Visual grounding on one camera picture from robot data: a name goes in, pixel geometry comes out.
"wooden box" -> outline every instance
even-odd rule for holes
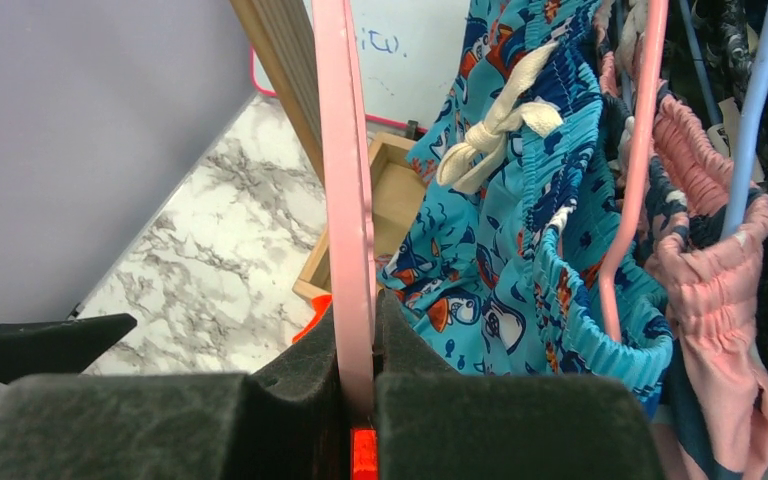
[[[413,144],[413,140],[379,133],[369,146],[376,257],[399,249],[425,196],[425,184],[405,162]],[[327,229],[310,252],[293,291],[308,303],[331,293]]]

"white marble surface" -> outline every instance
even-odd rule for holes
[[[292,285],[324,226],[292,126],[256,96],[83,303],[83,318],[137,319],[86,373],[259,369],[311,319]]]

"whiteboard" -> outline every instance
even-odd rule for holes
[[[311,0],[304,0],[308,17]],[[363,99],[372,121],[428,128],[460,64],[469,0],[352,0]],[[275,91],[252,50],[252,82]]]

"wooden board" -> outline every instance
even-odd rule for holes
[[[403,137],[379,133],[369,146],[376,257],[398,250],[425,196],[425,184],[405,162],[413,144]],[[293,285],[293,291],[308,303],[331,293],[329,261],[326,230]]]
[[[319,182],[322,131],[313,29],[302,0],[230,0]]]

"gray wall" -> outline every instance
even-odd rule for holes
[[[251,93],[228,0],[0,0],[0,322],[65,318]]]

